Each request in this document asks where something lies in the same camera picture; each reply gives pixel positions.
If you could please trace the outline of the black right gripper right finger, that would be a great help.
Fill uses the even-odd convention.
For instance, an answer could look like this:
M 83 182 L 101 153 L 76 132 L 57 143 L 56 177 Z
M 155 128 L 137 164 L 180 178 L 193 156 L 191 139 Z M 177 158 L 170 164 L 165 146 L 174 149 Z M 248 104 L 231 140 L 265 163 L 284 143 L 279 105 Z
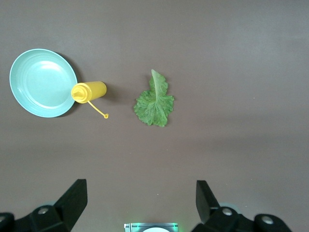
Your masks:
M 258 214 L 247 219 L 229 206 L 220 206 L 205 180 L 196 183 L 196 207 L 201 223 L 194 232 L 288 232 L 290 228 L 280 218 Z

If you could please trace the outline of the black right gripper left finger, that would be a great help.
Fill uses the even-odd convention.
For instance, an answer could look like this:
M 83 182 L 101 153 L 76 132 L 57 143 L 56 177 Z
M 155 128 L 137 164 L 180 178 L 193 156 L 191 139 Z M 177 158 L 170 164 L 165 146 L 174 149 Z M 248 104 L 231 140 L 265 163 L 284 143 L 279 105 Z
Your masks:
M 2 232 L 70 232 L 87 206 L 87 181 L 76 180 L 53 204 L 42 205 L 20 219 L 0 214 Z

